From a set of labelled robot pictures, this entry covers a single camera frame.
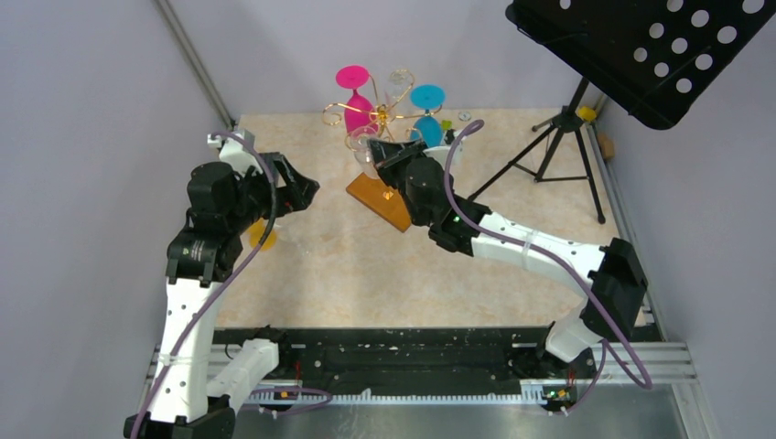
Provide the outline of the clear ribbed wine glass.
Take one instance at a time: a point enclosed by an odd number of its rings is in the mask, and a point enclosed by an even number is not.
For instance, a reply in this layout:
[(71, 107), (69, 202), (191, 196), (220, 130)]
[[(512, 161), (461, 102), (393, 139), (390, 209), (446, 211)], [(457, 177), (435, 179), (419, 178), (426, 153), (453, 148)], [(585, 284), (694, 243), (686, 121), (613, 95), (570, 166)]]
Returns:
[(349, 134), (350, 149), (363, 174), (371, 179), (379, 178), (369, 147), (369, 141), (376, 137), (376, 129), (367, 125), (356, 128)]

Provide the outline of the clear smooth wine glass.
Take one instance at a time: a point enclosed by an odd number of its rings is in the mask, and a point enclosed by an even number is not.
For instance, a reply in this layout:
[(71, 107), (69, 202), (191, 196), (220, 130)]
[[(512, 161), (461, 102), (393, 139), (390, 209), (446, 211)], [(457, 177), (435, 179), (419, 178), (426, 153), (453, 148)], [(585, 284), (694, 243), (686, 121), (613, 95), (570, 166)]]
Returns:
[(314, 244), (311, 226), (312, 222), (302, 212), (285, 216), (275, 223), (277, 243), (286, 247), (294, 247), (304, 254), (309, 254)]

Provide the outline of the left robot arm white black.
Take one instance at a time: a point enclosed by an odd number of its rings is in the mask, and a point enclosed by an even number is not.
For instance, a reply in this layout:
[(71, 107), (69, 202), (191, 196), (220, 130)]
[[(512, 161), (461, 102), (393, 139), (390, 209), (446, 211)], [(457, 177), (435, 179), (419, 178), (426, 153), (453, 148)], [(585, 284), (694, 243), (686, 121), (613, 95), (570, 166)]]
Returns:
[(307, 209), (320, 184), (280, 153), (239, 171), (209, 162), (191, 171), (185, 223), (167, 246), (167, 305), (156, 371), (138, 413), (124, 422), (126, 438), (229, 438), (238, 411), (267, 375), (282, 378), (293, 353), (275, 331), (243, 341), (211, 378), (217, 314), (227, 287), (246, 267), (242, 235), (258, 220), (270, 226)]

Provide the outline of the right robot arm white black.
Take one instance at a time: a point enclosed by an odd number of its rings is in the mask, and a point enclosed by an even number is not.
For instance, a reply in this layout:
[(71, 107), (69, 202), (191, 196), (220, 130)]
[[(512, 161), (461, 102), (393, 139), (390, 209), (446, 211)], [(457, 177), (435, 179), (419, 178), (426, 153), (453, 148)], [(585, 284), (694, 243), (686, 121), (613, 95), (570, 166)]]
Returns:
[(457, 195), (449, 163), (425, 152), (421, 141), (367, 142), (381, 181), (397, 190), (411, 222), (448, 252), (514, 264), (571, 288), (584, 298), (577, 310), (550, 326), (536, 352), (539, 370), (560, 377), (584, 350), (617, 340), (632, 360), (631, 344), (648, 281), (634, 246), (562, 239), (511, 221)]

